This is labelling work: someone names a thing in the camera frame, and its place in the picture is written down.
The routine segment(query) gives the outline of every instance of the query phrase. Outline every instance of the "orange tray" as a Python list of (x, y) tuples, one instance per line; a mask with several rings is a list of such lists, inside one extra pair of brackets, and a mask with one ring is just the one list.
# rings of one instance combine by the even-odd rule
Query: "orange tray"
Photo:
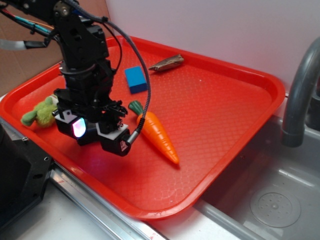
[[(103, 151), (100, 143), (79, 146), (56, 126), (25, 127), (22, 115), (56, 88), (64, 88), (55, 65), (12, 90), (0, 103), (0, 115), (29, 137), (71, 174), (141, 220), (172, 216), (191, 206), (237, 153), (273, 114), (285, 97), (282, 83), (272, 75), (184, 50), (132, 38), (151, 66), (181, 54), (184, 63), (164, 72), (150, 72), (149, 110), (154, 112), (172, 140), (180, 158), (174, 165), (143, 136), (125, 157)], [(123, 38), (121, 67), (114, 78), (111, 99), (145, 103), (146, 92), (130, 94), (124, 70), (139, 61)], [(109, 59), (118, 64), (119, 47), (107, 40)], [(131, 132), (136, 116), (124, 119)]]

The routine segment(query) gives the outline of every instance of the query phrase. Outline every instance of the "toy carrot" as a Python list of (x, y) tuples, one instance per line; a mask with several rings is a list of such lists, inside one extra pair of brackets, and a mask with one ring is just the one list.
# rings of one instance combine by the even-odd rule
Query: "toy carrot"
[[(139, 101), (132, 101), (129, 104), (129, 109), (138, 115), (136, 122), (139, 124), (143, 113), (143, 106)], [(146, 112), (142, 133), (170, 161), (175, 164), (179, 164), (177, 152), (170, 141), (164, 126), (161, 124), (157, 116), (150, 111)]]

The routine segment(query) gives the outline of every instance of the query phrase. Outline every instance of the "cable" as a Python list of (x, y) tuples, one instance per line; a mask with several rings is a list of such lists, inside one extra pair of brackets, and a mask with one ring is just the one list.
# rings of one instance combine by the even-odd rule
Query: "cable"
[(102, 23), (102, 25), (108, 30), (108, 32), (111, 34), (111, 36), (115, 39), (116, 43), (118, 44), (119, 46), (119, 49), (120, 49), (120, 57), (119, 57), (119, 62), (118, 62), (118, 65), (116, 66), (116, 69), (115, 69), (115, 72), (118, 71), (119, 67), (120, 67), (120, 64), (121, 64), (121, 61), (122, 61), (122, 56), (123, 56), (123, 50), (122, 50), (122, 46), (121, 46), (121, 43), (119, 42), (119, 39), (116, 37), (116, 35), (111, 31), (111, 29), (105, 24), (105, 23)]
[(147, 85), (147, 99), (145, 102), (145, 106), (144, 106), (144, 110), (142, 113), (142, 117), (143, 119), (146, 118), (146, 113), (150, 104), (150, 100), (151, 100), (151, 87), (150, 87), (150, 77), (148, 74), (148, 69), (147, 66), (145, 64), (145, 61), (143, 60), (142, 56), (139, 53), (139, 50), (137, 49), (136, 45), (134, 44), (134, 42), (131, 40), (131, 38), (125, 33), (123, 32), (117, 25), (115, 25), (114, 23), (112, 23), (111, 21), (108, 20), (108, 22), (106, 22), (106, 24), (108, 24), (110, 27), (112, 27), (113, 29), (115, 29), (118, 33), (120, 33), (124, 39), (130, 44), (130, 46), (132, 47), (133, 51), (135, 52), (136, 56), (138, 57), (141, 66), (143, 68), (144, 74), (145, 74), (145, 80), (146, 80), (146, 85)]
[(41, 27), (37, 24), (31, 23), (22, 17), (15, 16), (6, 9), (0, 9), (0, 13), (3, 14), (4, 16), (6, 16), (7, 18), (11, 19), (12, 21), (16, 22), (17, 24), (19, 24), (27, 29), (30, 29), (32, 31), (35, 31), (36, 33), (38, 33), (44, 37), (47, 37), (50, 34), (50, 31), (48, 29)]
[(38, 24), (38, 25), (41, 25), (41, 26), (43, 26), (43, 27), (49, 28), (49, 29), (51, 29), (51, 30), (54, 29), (52, 26), (46, 25), (46, 24), (41, 23), (41, 22), (33, 21), (33, 20), (30, 20), (30, 19), (26, 19), (26, 20), (28, 20), (28, 21), (31, 22), (31, 23)]

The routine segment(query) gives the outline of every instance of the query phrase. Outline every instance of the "sink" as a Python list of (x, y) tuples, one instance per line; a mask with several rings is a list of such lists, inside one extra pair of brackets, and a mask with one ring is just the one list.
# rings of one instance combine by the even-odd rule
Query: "sink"
[(263, 239), (319, 239), (320, 132), (306, 128), (303, 144), (290, 148), (280, 143), (281, 124), (273, 116), (201, 201)]

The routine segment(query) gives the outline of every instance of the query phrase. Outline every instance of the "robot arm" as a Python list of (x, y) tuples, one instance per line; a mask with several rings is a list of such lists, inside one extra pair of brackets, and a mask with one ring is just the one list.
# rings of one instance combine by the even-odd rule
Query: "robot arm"
[[(130, 135), (122, 120), (128, 114), (127, 109), (120, 100), (109, 97), (116, 70), (106, 59), (109, 52), (105, 34), (100, 26), (94, 25), (94, 22), (104, 23), (106, 18), (88, 15), (74, 0), (3, 2), (54, 26), (44, 43), (54, 38), (63, 56), (60, 71), (65, 78), (66, 89), (54, 91), (59, 101), (54, 112), (59, 131), (76, 139), (79, 145), (99, 141), (105, 151), (120, 156), (128, 154), (140, 133), (143, 120)], [(148, 83), (147, 68), (143, 60), (140, 61)]]

